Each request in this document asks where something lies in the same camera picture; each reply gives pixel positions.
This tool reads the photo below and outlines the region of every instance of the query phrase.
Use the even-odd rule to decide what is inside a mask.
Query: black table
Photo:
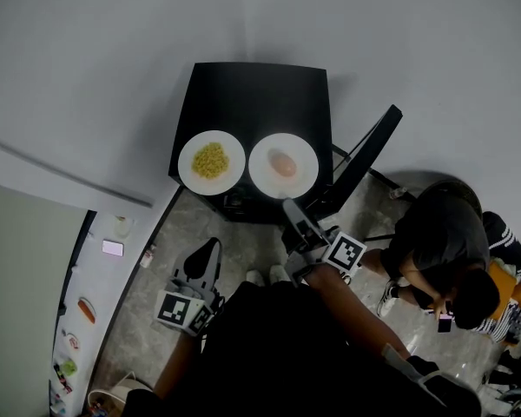
[[[274,133],[291,133],[319,159],[315,184],[296,201],[317,199],[333,183],[332,131],[324,69],[268,63],[197,63],[189,81],[168,174],[181,183],[178,156],[189,139],[211,129],[227,131],[245,150],[243,176],[229,191],[201,196],[230,221],[284,223],[281,200],[260,192],[248,173],[254,145]]]

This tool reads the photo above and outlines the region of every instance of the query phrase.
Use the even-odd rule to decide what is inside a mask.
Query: gray floor
[[[339,224],[342,230],[361,240],[391,233],[408,204],[391,201],[388,192],[384,184],[366,176],[340,213],[327,218],[323,225],[327,228]],[[194,195],[183,191],[156,238],[155,259],[149,268],[139,269],[122,304],[98,361],[94,387],[111,387],[128,371],[134,371],[149,385],[155,384],[178,337],[175,331],[153,321],[156,293],[164,288],[179,252],[210,236],[222,242],[221,277],[216,287],[227,298],[249,269],[266,272],[272,264],[286,259],[276,227],[224,222]],[[379,242],[374,247],[386,244]],[[359,269],[351,286],[374,311],[385,283],[377,275]],[[490,360],[501,351],[488,337],[455,326],[449,334],[438,334],[432,317],[400,301],[396,301],[384,321],[413,354],[437,362],[443,370],[475,388],[483,372],[490,368]],[[494,391],[481,388],[479,395],[489,409],[495,407]]]

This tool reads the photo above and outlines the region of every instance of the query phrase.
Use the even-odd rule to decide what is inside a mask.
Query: black hair
[[[469,270],[458,285],[452,312],[458,328],[473,329],[494,313],[500,293],[492,278],[481,269]]]

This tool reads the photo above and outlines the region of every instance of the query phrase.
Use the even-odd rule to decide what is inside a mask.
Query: white sneaker
[[[261,275],[261,272],[258,270],[249,270],[245,274],[245,281],[252,282],[255,286],[259,286],[260,288],[264,288],[266,284],[264,283],[264,278]]]
[[[385,317],[392,309],[392,306],[395,304],[397,298],[392,296],[392,289],[397,287],[398,283],[395,280],[390,280],[386,287],[384,288],[384,294],[382,294],[382,298],[380,298],[379,305],[376,307],[376,315],[380,318]]]
[[[286,270],[280,264],[276,264],[270,268],[268,279],[270,280],[270,285],[280,281],[291,281]]]

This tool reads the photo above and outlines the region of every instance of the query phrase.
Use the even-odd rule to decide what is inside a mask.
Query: white plate
[[[280,175],[271,165],[268,154],[280,151],[291,157],[297,166],[295,175]],[[319,160],[313,148],[295,135],[279,133],[257,143],[249,157],[249,174],[254,185],[270,197],[284,199],[304,195],[319,175]]]
[[[193,159],[197,151],[211,142],[219,142],[224,154],[229,158],[228,169],[214,179],[200,177],[193,171]],[[181,181],[185,186],[199,195],[219,195],[231,189],[243,175],[245,169],[245,151],[240,142],[225,131],[216,129],[204,131],[192,137],[181,149],[177,161]]]

